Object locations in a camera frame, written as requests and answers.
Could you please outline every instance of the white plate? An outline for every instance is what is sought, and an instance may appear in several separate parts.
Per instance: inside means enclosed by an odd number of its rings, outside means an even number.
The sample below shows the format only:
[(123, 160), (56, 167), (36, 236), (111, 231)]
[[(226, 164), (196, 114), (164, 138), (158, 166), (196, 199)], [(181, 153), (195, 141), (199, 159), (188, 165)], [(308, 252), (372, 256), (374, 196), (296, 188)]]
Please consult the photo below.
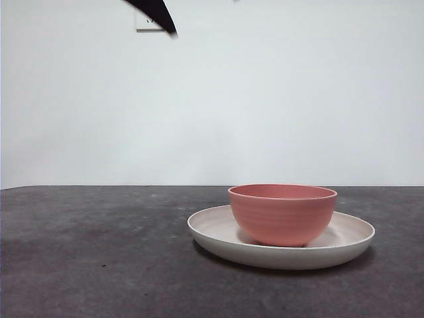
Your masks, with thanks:
[(361, 255), (375, 229), (366, 221), (334, 212), (329, 226), (305, 247), (259, 245), (236, 223), (230, 205), (194, 213), (188, 220), (194, 239), (209, 252), (241, 264), (281, 270), (339, 265)]

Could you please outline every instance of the plate rim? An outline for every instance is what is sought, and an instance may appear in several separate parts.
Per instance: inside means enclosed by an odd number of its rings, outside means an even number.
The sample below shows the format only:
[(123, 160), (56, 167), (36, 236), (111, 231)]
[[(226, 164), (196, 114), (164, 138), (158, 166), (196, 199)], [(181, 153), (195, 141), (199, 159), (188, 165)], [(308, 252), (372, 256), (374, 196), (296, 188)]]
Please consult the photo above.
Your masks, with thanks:
[(338, 212), (338, 211), (333, 211), (333, 213), (337, 213), (339, 215), (343, 215), (343, 216), (346, 216), (346, 217), (351, 217), (353, 219), (358, 219), (360, 222), (363, 222), (366, 225), (368, 225), (372, 229), (371, 234), (368, 235), (366, 238), (363, 238), (362, 240), (358, 240), (356, 242), (353, 242), (353, 243), (350, 243), (350, 244), (346, 244), (346, 245), (340, 245), (340, 246), (316, 246), (316, 247), (268, 246), (268, 245), (248, 244), (248, 243), (243, 243), (243, 242), (235, 243), (235, 242), (229, 242), (227, 240), (221, 240), (221, 239), (215, 238), (215, 237), (210, 237), (209, 235), (206, 235), (206, 234), (204, 234), (204, 233), (196, 230), (190, 224), (191, 219), (194, 218), (197, 214), (200, 214), (200, 213), (202, 213), (202, 212), (204, 212), (206, 210), (209, 210), (209, 209), (217, 209), (217, 208), (220, 208), (220, 207), (228, 207), (229, 209), (231, 209), (231, 205), (229, 205), (229, 204), (218, 205), (216, 207), (207, 207), (206, 209), (202, 209), (202, 210), (197, 211), (197, 212), (193, 213), (192, 215), (190, 215), (189, 218), (187, 219), (187, 225), (190, 228), (190, 230), (193, 231), (193, 232), (195, 232), (195, 233), (197, 233), (197, 234), (199, 234), (199, 235), (201, 235), (201, 236), (203, 236), (203, 237), (207, 237), (207, 238), (209, 238), (211, 240), (215, 240), (215, 241), (222, 242), (222, 243), (225, 243), (225, 244), (233, 244), (233, 245), (236, 245), (236, 246), (242, 245), (242, 246), (247, 246), (247, 247), (251, 247), (251, 248), (252, 247), (266, 248), (266, 249), (271, 249), (271, 250), (334, 250), (335, 248), (346, 248), (346, 247), (349, 247), (349, 246), (354, 246), (354, 245), (358, 245), (358, 244), (361, 244), (361, 243), (364, 243), (364, 242), (368, 242), (369, 240), (372, 240), (372, 238), (376, 234), (376, 230), (372, 226), (371, 223), (369, 223), (369, 222), (367, 222), (367, 221), (365, 221), (365, 220), (363, 220), (363, 219), (361, 219), (359, 217), (354, 217), (353, 215), (349, 215), (349, 214), (346, 214), (346, 213), (341, 213), (341, 212)]

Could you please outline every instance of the ceramic bowl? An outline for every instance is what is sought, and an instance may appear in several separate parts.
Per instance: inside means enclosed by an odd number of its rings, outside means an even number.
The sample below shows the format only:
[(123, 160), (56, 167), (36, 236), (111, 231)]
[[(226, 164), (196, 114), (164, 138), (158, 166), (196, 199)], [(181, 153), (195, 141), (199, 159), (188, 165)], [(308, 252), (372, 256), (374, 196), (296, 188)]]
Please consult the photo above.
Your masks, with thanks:
[(333, 215), (337, 192), (292, 184), (247, 184), (229, 190), (240, 227), (262, 244), (303, 246), (318, 237)]

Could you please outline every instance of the bowl rim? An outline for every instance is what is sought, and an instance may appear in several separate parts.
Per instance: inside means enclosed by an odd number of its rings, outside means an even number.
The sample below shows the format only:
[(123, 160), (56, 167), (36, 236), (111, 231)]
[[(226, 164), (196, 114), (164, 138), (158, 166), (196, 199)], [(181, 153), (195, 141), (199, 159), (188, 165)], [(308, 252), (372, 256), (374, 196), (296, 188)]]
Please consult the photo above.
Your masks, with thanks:
[[(238, 187), (244, 187), (244, 186), (297, 186), (297, 187), (312, 187), (314, 189), (322, 189), (332, 192), (331, 195), (326, 195), (325, 197), (300, 197), (300, 198), (285, 198), (285, 197), (258, 197), (255, 195), (247, 195), (247, 194), (240, 194), (236, 193), (233, 190)], [(323, 200), (323, 199), (329, 199), (332, 197), (337, 196), (337, 191), (333, 189), (329, 189), (327, 187), (316, 187), (314, 185), (305, 185), (305, 184), (240, 184), (235, 185), (233, 187), (230, 187), (228, 189), (228, 193), (231, 195), (235, 195), (238, 197), (245, 197), (245, 198), (252, 198), (252, 199), (262, 199), (262, 200), (279, 200), (279, 201), (310, 201), (310, 200)]]

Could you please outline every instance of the black object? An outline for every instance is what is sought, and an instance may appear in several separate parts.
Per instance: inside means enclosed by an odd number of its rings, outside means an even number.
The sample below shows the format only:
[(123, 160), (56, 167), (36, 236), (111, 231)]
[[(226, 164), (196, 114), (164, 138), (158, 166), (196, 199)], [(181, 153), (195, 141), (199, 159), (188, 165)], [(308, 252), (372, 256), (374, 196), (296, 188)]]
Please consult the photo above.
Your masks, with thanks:
[(424, 187), (331, 187), (376, 228), (364, 254), (299, 272), (220, 259), (187, 218), (228, 187), (1, 191), (4, 318), (424, 317)]
[(163, 0), (125, 0), (149, 16), (170, 35), (177, 35), (174, 22)]

